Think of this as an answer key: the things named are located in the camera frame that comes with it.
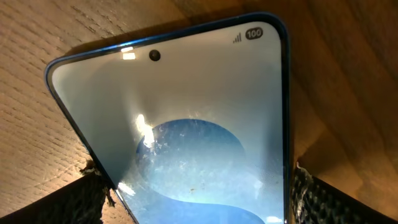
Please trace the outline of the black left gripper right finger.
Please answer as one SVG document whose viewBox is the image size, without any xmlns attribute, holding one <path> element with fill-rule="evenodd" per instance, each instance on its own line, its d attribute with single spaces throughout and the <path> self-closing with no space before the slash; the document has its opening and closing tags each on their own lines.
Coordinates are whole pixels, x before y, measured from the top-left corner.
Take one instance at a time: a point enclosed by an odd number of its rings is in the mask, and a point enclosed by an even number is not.
<svg viewBox="0 0 398 224">
<path fill-rule="evenodd" d="M 298 164 L 294 169 L 291 202 L 294 222 L 298 224 L 397 224 Z"/>
</svg>

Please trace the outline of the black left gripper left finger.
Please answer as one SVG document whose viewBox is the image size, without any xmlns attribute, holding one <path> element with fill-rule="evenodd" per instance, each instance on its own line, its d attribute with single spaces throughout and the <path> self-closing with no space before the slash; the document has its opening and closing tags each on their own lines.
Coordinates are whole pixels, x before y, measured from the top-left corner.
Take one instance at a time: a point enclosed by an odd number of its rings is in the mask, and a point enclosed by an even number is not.
<svg viewBox="0 0 398 224">
<path fill-rule="evenodd" d="M 1 218 L 1 224 L 102 224 L 105 203 L 115 206 L 109 182 L 92 160 L 82 177 L 48 196 Z"/>
</svg>

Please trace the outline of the blue Galaxy smartphone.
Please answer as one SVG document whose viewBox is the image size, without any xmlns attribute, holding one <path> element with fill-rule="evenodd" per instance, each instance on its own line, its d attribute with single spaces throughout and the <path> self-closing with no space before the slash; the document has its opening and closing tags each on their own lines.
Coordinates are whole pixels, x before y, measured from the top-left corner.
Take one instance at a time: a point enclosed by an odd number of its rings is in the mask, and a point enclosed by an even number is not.
<svg viewBox="0 0 398 224">
<path fill-rule="evenodd" d="M 45 83 L 136 223 L 287 223 L 290 52 L 254 12 L 50 62 Z"/>
</svg>

